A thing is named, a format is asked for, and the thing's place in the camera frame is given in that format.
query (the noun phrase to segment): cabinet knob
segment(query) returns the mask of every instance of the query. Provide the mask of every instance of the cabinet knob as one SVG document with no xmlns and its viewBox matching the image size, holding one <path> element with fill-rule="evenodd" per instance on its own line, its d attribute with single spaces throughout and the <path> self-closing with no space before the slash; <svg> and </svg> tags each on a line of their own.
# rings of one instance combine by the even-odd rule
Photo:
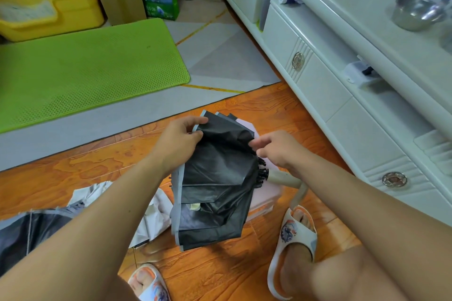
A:
<svg viewBox="0 0 452 301">
<path fill-rule="evenodd" d="M 295 55 L 293 55 L 292 68 L 295 70 L 300 70 L 303 64 L 305 64 L 305 57 L 298 51 L 295 53 Z"/>
<path fill-rule="evenodd" d="M 406 185 L 408 179 L 404 174 L 399 173 L 398 171 L 391 171 L 389 173 L 384 174 L 383 177 L 381 178 L 381 181 L 387 187 L 400 188 Z"/>
</svg>

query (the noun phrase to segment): stainless steel pot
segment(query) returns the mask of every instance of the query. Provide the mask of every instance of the stainless steel pot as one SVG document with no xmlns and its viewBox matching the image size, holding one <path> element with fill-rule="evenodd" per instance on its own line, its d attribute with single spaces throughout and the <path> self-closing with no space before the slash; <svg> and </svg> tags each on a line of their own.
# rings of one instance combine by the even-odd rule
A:
<svg viewBox="0 0 452 301">
<path fill-rule="evenodd" d="M 409 31 L 421 31 L 447 18 L 444 5 L 431 0 L 395 0 L 391 20 Z"/>
</svg>

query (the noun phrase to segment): slipper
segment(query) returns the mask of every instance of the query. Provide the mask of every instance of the slipper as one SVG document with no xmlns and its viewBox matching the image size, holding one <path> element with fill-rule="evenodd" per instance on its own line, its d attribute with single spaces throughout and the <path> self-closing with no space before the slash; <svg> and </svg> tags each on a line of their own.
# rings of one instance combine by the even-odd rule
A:
<svg viewBox="0 0 452 301">
<path fill-rule="evenodd" d="M 305 216 L 308 217 L 311 223 L 312 230 L 296 221 L 292 215 L 297 210 L 301 210 Z M 279 278 L 281 267 L 283 266 L 285 259 L 284 249 L 286 246 L 292 243 L 301 243 L 305 245 L 311 253 L 312 261 L 314 261 L 315 247 L 317 245 L 317 231 L 315 230 L 314 221 L 308 211 L 302 207 L 297 206 L 292 211 L 290 208 L 287 210 L 284 216 L 283 223 L 281 225 L 281 231 L 279 233 L 278 245 L 276 246 L 275 253 L 268 268 L 267 284 L 268 289 L 272 295 L 278 300 L 290 300 L 291 297 L 285 295 L 280 286 Z"/>
<path fill-rule="evenodd" d="M 150 276 L 155 276 L 154 281 L 147 287 L 143 293 L 138 297 L 141 301 L 171 301 L 168 289 L 162 275 L 152 264 L 143 264 L 137 270 L 135 270 L 130 276 L 128 281 L 129 285 L 131 281 L 136 278 L 136 274 L 140 270 L 147 270 Z"/>
</svg>

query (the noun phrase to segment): person's left arm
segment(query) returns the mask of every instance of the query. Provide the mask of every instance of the person's left arm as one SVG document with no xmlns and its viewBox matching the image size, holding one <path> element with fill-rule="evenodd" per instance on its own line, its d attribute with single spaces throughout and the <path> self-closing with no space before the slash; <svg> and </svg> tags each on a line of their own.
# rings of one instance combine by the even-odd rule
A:
<svg viewBox="0 0 452 301">
<path fill-rule="evenodd" d="M 3 300 L 100 300 L 163 178 L 193 154 L 206 117 L 171 122 L 151 153 L 2 278 Z"/>
</svg>

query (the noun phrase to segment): textured green mat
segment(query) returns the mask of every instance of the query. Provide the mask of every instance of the textured green mat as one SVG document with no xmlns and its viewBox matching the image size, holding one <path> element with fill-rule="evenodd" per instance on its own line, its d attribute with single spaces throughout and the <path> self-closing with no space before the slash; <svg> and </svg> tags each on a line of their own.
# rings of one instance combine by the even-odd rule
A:
<svg viewBox="0 0 452 301">
<path fill-rule="evenodd" d="M 161 19 L 2 45 L 0 133 L 189 81 Z"/>
</svg>

